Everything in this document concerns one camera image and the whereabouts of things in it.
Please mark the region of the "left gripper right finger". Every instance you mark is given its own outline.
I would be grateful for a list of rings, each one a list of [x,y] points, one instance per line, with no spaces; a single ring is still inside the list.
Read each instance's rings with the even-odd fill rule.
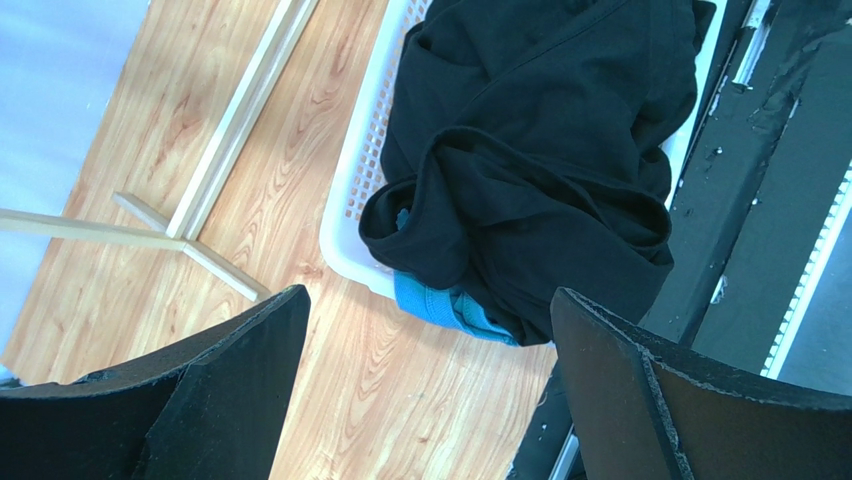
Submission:
[[[551,303],[590,479],[847,479],[851,399],[747,372],[578,294]]]

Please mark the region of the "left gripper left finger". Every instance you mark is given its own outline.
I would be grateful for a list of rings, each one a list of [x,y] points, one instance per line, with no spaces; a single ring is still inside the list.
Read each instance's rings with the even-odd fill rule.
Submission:
[[[5,479],[266,479],[306,338],[293,285],[70,383],[1,393]]]

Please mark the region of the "blue tank top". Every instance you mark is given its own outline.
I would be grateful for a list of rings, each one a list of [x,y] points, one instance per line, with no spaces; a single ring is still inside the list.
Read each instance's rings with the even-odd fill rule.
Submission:
[[[393,279],[395,300],[401,310],[438,327],[480,340],[519,347],[514,336],[493,323],[483,307],[460,287],[435,289],[413,274],[402,271],[395,271]]]

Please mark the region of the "black top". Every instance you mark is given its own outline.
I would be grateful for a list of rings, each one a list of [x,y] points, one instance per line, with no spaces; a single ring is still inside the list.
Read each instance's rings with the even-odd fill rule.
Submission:
[[[518,344],[575,290],[637,322],[673,268],[663,143],[697,100],[706,1],[434,1],[406,34],[359,234]]]

